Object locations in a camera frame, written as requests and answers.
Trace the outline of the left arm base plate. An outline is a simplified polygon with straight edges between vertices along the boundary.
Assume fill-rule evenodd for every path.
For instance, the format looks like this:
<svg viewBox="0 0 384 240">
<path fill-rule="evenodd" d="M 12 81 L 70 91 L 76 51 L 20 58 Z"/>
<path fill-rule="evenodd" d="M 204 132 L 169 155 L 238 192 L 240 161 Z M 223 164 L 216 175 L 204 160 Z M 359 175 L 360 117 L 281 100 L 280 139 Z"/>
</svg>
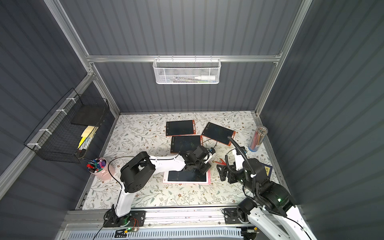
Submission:
<svg viewBox="0 0 384 240">
<path fill-rule="evenodd" d="M 118 227 L 142 227 L 146 219 L 146 211 L 131 211 L 129 214 L 118 217 L 115 210 L 108 210 L 104 215 L 103 227 L 118 228 Z"/>
</svg>

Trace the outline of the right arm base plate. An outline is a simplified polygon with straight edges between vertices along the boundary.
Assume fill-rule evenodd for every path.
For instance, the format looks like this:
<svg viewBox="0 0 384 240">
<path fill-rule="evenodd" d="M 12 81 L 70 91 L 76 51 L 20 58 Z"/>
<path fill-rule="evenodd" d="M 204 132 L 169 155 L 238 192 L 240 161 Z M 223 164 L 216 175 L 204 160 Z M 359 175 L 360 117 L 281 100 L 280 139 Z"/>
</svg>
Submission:
<svg viewBox="0 0 384 240">
<path fill-rule="evenodd" d="M 248 224 L 249 222 L 243 222 L 237 213 L 237 208 L 224 208 L 221 209 L 222 214 L 225 218 L 225 223 L 227 225 L 235 225 L 235 224 Z"/>
</svg>

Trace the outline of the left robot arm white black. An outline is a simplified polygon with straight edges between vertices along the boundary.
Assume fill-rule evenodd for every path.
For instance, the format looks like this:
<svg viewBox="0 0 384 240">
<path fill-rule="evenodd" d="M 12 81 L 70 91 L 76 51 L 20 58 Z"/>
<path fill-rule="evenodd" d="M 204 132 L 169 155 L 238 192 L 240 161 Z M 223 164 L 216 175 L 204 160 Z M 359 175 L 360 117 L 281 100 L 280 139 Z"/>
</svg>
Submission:
<svg viewBox="0 0 384 240">
<path fill-rule="evenodd" d="M 175 156 L 156 157 L 141 152 L 126 163 L 120 170 L 120 186 L 115 215 L 120 218 L 131 212 L 135 193 L 141 190 L 153 175 L 165 172 L 197 172 L 204 175 L 211 167 L 210 160 L 215 149 L 202 145 L 193 151 L 186 151 Z"/>
</svg>

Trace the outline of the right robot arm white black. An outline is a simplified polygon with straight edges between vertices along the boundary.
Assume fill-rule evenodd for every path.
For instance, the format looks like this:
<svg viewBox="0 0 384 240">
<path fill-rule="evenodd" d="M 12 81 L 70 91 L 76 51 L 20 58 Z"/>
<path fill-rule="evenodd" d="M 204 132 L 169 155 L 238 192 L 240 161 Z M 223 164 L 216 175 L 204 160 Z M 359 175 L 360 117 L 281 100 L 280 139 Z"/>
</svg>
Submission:
<svg viewBox="0 0 384 240">
<path fill-rule="evenodd" d="M 221 181 L 240 183 L 250 193 L 237 205 L 237 220 L 249 223 L 270 240 L 314 240 L 290 193 L 273 182 L 257 159 L 217 165 Z"/>
</svg>

